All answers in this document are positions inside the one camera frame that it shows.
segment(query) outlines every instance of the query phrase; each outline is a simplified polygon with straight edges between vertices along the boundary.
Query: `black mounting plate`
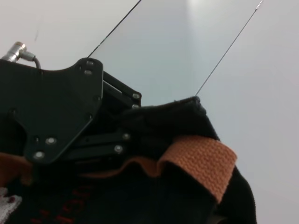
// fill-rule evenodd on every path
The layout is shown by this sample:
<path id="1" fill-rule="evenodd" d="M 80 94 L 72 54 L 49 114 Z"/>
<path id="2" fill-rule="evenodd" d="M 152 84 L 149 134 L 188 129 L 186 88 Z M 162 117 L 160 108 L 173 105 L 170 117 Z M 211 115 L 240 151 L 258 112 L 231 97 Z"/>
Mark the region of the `black mounting plate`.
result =
<path id="1" fill-rule="evenodd" d="M 35 164 L 56 161 L 89 126 L 102 91 L 103 65 L 95 59 L 57 71 L 0 60 L 0 116 L 9 115 L 23 127 L 24 156 Z"/>

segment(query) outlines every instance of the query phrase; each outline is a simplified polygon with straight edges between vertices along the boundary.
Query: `black fabric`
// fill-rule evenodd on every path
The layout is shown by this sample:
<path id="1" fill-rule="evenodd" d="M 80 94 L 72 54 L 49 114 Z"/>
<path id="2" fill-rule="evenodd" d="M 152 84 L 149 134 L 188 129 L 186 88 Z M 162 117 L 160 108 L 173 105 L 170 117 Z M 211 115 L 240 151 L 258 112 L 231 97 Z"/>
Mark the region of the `black fabric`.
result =
<path id="1" fill-rule="evenodd" d="M 155 159 L 179 135 L 201 135 L 218 140 L 197 97 L 124 112 L 114 118 L 109 129 L 113 126 L 126 128 L 137 138 L 132 146 L 132 154 Z M 94 124 L 89 133 L 96 132 L 97 124 Z M 171 165 L 157 179 L 146 177 L 137 167 L 101 181 L 63 175 L 63 172 L 54 168 L 52 172 L 60 178 L 31 187 L 21 186 L 18 182 L 9 186 L 10 193 L 24 198 L 9 224 L 205 224 L 212 212 L 227 217 L 231 224 L 256 224 L 251 189 L 236 168 L 218 207 L 215 199 L 199 183 Z M 88 198 L 83 201 L 84 206 L 81 206 L 82 201 L 72 199 L 72 193 L 74 189 L 85 185 L 92 187 L 87 193 Z M 67 206 L 74 209 L 65 212 L 65 203 L 70 200 L 73 204 Z M 80 206 L 80 212 L 74 213 L 73 210 L 79 210 L 76 206 Z"/>

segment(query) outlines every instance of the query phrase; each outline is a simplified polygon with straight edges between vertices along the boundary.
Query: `orange strap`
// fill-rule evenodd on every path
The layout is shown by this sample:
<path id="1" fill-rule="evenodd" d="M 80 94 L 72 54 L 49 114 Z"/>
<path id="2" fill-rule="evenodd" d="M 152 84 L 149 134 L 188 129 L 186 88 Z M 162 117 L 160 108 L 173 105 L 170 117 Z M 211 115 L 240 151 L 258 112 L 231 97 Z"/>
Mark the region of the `orange strap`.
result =
<path id="1" fill-rule="evenodd" d="M 235 161 L 235 153 L 219 141 L 200 136 L 182 136 L 175 139 L 159 161 L 137 156 L 126 160 L 118 170 L 93 172 L 82 176 L 107 178 L 119 174 L 129 164 L 137 163 L 148 176 L 159 177 L 164 166 L 170 162 L 202 184 L 220 203 Z M 28 184 L 30 175 L 31 164 L 24 158 L 0 154 L 0 187 L 17 176 L 21 176 L 23 182 Z"/>

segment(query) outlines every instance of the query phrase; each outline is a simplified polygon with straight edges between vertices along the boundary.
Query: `white background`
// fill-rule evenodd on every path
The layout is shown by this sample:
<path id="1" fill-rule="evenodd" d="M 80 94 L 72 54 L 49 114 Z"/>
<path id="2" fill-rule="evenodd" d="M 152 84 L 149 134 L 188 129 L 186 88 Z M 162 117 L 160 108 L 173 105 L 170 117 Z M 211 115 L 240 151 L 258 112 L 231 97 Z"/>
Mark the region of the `white background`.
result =
<path id="1" fill-rule="evenodd" d="M 88 56 L 136 2 L 3 1 L 0 55 L 23 41 L 44 69 L 66 68 Z M 186 98 L 258 3 L 143 0 L 92 57 L 140 91 L 143 105 Z M 265 0 L 199 93 L 221 140 L 239 156 L 260 224 L 298 222 L 298 7 Z"/>

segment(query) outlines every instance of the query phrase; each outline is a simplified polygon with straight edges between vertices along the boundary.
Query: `cable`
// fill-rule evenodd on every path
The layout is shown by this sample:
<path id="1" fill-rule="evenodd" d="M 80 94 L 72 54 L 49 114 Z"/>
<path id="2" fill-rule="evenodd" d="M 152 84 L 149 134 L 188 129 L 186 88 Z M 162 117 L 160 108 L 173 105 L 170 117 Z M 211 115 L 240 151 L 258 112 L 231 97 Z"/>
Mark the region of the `cable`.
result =
<path id="1" fill-rule="evenodd" d="M 41 64 L 39 63 L 39 60 L 36 57 L 33 58 L 33 61 L 36 63 L 36 68 L 41 69 Z"/>

